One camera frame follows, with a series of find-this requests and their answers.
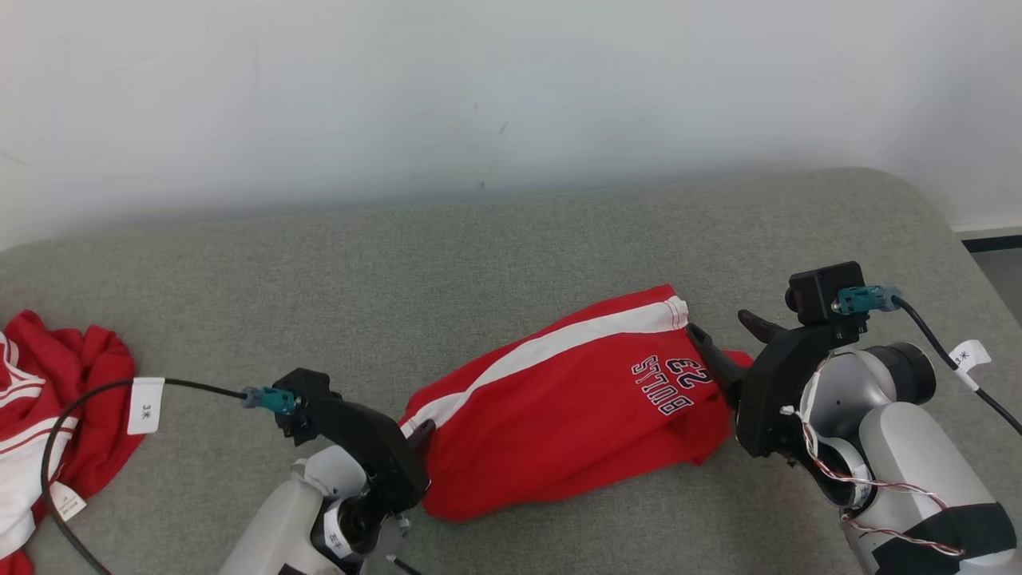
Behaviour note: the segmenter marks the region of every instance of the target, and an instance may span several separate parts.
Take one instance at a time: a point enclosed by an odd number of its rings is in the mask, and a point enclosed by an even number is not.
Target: gray sofa
[[[351,210],[113,231],[0,252],[0,319],[117,331],[140,375],[234,389],[296,367],[399,417],[409,395],[586,305],[661,282],[734,349],[741,307],[793,325],[788,276],[857,259],[901,287],[948,345],[978,338],[977,379],[1022,415],[1022,331],[944,221],[888,174],[828,170],[472,205]],[[865,343],[925,341],[905,315]],[[946,370],[928,410],[1022,518],[1022,440]],[[212,573],[299,457],[268,414],[167,389],[159,431],[72,520],[119,574]],[[571,500],[466,524],[413,515],[404,556],[457,573],[857,573],[836,511],[778,458],[733,441]],[[44,522],[39,573],[88,569]],[[390,565],[372,572],[397,573]]]

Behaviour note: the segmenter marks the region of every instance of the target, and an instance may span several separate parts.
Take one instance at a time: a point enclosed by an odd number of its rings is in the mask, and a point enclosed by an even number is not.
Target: red garment
[[[39,470],[43,446],[63,409],[99,386],[129,380],[135,365],[113,332],[96,326],[48,332],[24,312],[0,334],[0,575],[31,575],[24,544],[46,516]],[[61,428],[54,445],[53,480],[88,499],[106,485],[142,441],[129,436],[131,389],[97,395]]]
[[[419,390],[402,431],[437,426],[423,508],[464,521],[701,464],[731,434],[731,417],[687,324],[685,302],[660,285],[590,306]]]

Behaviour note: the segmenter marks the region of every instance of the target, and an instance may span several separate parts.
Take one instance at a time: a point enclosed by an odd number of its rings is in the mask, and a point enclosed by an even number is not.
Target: red shorts
[[[701,464],[731,434],[731,417],[687,324],[685,302],[660,285],[590,306],[419,390],[401,423],[406,436],[436,424],[423,508],[464,521]]]

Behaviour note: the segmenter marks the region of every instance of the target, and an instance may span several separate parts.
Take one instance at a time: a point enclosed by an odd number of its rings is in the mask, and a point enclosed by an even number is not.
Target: wall baseboard
[[[985,239],[988,237],[1007,237],[1011,235],[1022,235],[1022,218],[1009,220],[998,220],[981,224],[956,224],[951,225],[951,230],[959,239]]]

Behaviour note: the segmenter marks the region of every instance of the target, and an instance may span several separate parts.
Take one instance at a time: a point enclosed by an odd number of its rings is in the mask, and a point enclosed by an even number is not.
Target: black tape
[[[876,575],[955,575],[959,562],[1014,549],[1015,527],[1001,504],[950,508],[932,515],[904,532],[910,537],[944,543],[965,550],[949,557],[923,545],[893,538],[873,550],[880,569]]]

